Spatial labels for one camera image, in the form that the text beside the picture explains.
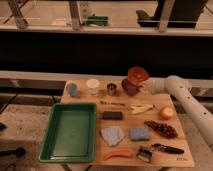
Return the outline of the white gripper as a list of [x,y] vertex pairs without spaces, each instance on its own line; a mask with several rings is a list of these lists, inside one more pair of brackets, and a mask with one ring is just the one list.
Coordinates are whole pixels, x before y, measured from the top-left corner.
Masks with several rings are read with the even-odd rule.
[[160,94],[166,92],[165,80],[161,78],[149,78],[142,83],[142,86],[151,94]]

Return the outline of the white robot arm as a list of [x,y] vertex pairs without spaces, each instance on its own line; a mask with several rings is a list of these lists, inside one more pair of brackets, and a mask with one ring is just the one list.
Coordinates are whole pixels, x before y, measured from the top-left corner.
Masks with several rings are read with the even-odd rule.
[[206,143],[213,148],[213,114],[190,93],[188,80],[178,76],[149,78],[145,87],[152,94],[168,93],[175,97],[197,126]]

